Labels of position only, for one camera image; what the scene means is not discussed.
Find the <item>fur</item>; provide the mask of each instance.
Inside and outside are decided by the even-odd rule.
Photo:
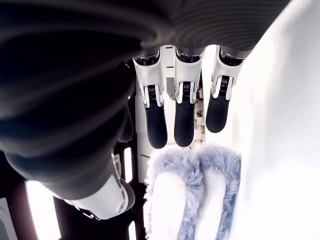
[[[224,175],[226,190],[220,226],[215,240],[228,239],[240,185],[241,158],[235,151],[213,144],[205,145],[196,154],[200,161],[202,173],[208,169],[213,169]]]
[[[164,172],[178,174],[186,184],[187,197],[177,240],[193,240],[197,223],[198,209],[204,196],[203,174],[197,155],[187,148],[175,148],[159,151],[149,161],[146,179],[147,222],[146,237],[152,240],[151,207],[153,187],[157,176]]]
[[[241,160],[234,151],[212,144],[204,145],[197,151],[187,148],[165,149],[152,156],[145,181],[145,198],[148,201],[145,223],[147,238],[152,240],[151,207],[155,180],[161,173],[173,172],[178,174],[187,186],[187,202],[177,240],[194,240],[199,208],[206,195],[203,173],[208,169],[222,173],[226,181],[216,240],[228,238],[240,184]]]

